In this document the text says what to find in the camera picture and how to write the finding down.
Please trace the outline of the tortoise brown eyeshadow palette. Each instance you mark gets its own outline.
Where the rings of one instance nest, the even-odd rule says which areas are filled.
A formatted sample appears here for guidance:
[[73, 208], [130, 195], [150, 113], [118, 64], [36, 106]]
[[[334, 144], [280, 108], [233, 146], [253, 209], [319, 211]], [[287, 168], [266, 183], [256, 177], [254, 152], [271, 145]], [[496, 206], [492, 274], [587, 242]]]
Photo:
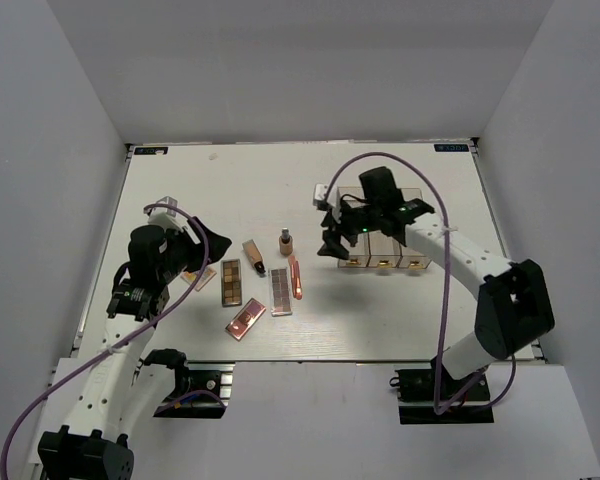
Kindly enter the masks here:
[[242, 276], [239, 259], [221, 263], [221, 303], [223, 307], [242, 304]]

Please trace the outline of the colourful small eyeshadow palette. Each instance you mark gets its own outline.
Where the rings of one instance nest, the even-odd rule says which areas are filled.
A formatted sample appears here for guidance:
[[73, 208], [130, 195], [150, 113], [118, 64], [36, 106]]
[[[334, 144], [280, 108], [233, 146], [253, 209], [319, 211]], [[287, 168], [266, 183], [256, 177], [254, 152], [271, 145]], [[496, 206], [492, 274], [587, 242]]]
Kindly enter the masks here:
[[194, 285], [194, 290], [201, 291], [215, 276], [217, 272], [210, 266], [207, 266], [203, 271], [187, 272], [183, 271], [180, 278], [187, 284]]

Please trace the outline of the beige foundation tube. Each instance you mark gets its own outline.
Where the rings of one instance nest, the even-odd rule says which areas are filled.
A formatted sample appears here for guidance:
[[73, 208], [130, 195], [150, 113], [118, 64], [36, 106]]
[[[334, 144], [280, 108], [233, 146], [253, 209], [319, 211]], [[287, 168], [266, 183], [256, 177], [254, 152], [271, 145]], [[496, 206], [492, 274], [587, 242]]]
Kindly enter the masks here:
[[266, 274], [266, 268], [262, 254], [253, 239], [247, 240], [242, 244], [243, 251], [249, 260], [251, 266], [260, 275]]

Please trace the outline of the small foundation pump bottle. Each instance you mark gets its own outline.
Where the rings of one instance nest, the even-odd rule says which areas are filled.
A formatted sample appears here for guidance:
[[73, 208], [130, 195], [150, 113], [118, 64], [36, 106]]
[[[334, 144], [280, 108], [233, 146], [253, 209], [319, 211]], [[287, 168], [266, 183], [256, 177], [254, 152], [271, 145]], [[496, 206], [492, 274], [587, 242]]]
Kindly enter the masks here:
[[279, 236], [279, 251], [283, 256], [290, 256], [293, 253], [293, 237], [288, 228], [283, 228]]

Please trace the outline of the rose gold blush palette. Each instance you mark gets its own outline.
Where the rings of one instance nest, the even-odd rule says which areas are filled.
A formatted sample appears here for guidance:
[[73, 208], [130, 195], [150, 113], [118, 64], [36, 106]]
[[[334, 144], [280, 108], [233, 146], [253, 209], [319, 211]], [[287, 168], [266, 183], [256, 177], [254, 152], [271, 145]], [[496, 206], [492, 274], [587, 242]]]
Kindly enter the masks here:
[[241, 341], [266, 311], [266, 306], [251, 298], [226, 325], [225, 331], [236, 341]]

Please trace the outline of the clear pink eyeshadow palette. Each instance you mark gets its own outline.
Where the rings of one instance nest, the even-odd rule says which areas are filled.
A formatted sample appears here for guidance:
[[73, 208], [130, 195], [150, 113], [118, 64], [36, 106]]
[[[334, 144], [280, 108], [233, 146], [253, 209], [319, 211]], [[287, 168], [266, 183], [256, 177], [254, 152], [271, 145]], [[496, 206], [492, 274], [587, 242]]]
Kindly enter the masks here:
[[292, 314], [292, 295], [290, 277], [287, 267], [269, 271], [269, 285], [272, 317], [289, 316]]

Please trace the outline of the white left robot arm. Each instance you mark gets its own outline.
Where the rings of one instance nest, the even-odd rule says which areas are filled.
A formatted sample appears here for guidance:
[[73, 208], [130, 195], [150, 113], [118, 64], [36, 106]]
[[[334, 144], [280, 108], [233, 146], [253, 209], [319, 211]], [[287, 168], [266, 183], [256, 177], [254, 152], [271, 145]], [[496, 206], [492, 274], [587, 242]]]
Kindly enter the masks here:
[[49, 479], [128, 479], [134, 469], [130, 436], [138, 418], [167, 396], [191, 387], [185, 355], [174, 349], [145, 350], [158, 320], [174, 308], [169, 285], [182, 273], [218, 262], [232, 242], [198, 218], [185, 226], [167, 214], [151, 215], [134, 229], [128, 260], [113, 280], [101, 347], [80, 367], [86, 382], [56, 431], [37, 446]]

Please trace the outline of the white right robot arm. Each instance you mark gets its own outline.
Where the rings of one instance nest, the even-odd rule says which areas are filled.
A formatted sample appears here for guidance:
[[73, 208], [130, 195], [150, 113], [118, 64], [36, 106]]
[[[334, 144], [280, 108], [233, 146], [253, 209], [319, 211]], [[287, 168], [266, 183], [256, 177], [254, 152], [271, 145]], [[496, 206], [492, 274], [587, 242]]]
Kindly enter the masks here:
[[457, 280], [477, 302], [472, 331], [451, 346], [443, 341], [431, 361], [433, 398], [458, 401], [496, 361], [551, 331], [555, 318], [541, 267], [492, 254], [454, 231], [433, 206], [407, 199], [386, 167], [359, 176], [362, 198], [347, 201], [318, 184], [313, 204], [324, 212], [321, 256], [347, 261], [363, 233], [380, 232], [428, 257], [444, 270], [443, 288]]

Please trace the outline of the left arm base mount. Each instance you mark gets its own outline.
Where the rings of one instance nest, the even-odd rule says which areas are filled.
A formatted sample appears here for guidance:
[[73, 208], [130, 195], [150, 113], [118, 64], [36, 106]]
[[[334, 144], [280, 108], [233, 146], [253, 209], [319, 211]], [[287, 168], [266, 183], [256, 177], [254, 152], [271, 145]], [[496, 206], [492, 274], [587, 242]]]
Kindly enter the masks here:
[[224, 415], [233, 385], [233, 364], [196, 363], [176, 349], [154, 349], [141, 364], [168, 370], [167, 385], [173, 385], [155, 410], [155, 418], [220, 419]]

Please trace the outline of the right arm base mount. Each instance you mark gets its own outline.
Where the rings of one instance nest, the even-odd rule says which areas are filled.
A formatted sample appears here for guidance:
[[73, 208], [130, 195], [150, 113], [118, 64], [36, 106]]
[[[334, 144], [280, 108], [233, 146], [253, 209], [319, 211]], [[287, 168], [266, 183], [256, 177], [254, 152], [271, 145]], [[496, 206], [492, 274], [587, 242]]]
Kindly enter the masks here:
[[439, 406], [453, 402], [444, 413], [434, 411], [434, 370], [408, 368], [395, 371], [389, 386], [398, 399], [401, 425], [478, 425], [492, 424], [494, 415], [489, 406], [491, 395], [485, 375], [470, 388], [464, 385], [470, 377], [452, 380], [442, 375]]

